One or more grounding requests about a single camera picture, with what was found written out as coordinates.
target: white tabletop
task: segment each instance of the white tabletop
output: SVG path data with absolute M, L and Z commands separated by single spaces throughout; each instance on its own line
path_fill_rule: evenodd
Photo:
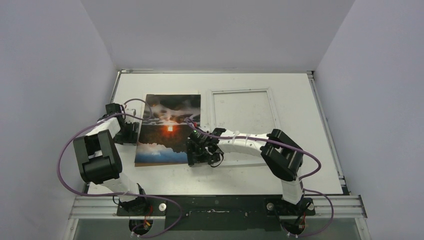
M 201 94 L 201 126 L 210 128 L 209 90 L 215 89 L 272 90 L 281 130 L 305 151 L 322 163 L 321 170 L 303 179 L 305 188 L 325 194 L 341 194 L 342 188 L 326 137 L 315 98 L 304 73 L 127 73 L 120 76 L 114 97 L 115 103 L 146 94 Z M 141 102 L 128 103 L 140 117 Z M 189 167 L 187 164 L 135 167 L 136 146 L 116 145 L 123 171 L 151 195 L 270 195 L 281 194 L 280 180 L 264 164 L 239 166 L 235 156 L 212 168 L 207 165 Z M 303 157 L 302 173 L 313 171 L 317 164 Z M 91 194 L 110 193 L 101 185 L 91 184 Z

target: poster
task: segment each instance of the poster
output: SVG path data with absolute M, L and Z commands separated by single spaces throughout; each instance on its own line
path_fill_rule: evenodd
M 200 125 L 201 96 L 148 94 L 153 118 L 141 122 L 135 166 L 187 164 L 187 137 L 192 129 L 184 122 L 191 118 Z M 143 118 L 149 116 L 144 108 Z

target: white wall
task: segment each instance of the white wall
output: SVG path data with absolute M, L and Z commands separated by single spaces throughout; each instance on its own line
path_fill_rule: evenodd
M 310 71 L 354 0 L 81 0 L 120 69 Z
M 73 203 L 65 141 L 95 122 L 116 70 L 79 0 L 0 3 L 0 238 L 62 239 Z M 73 149 L 63 173 L 82 188 Z
M 424 1 L 356 0 L 315 72 L 374 240 L 423 239 Z

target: cloud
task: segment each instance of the cloud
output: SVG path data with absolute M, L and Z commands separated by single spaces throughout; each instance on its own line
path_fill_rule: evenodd
M 187 163 L 187 153 L 174 152 L 161 144 L 139 143 L 135 155 L 136 163 Z

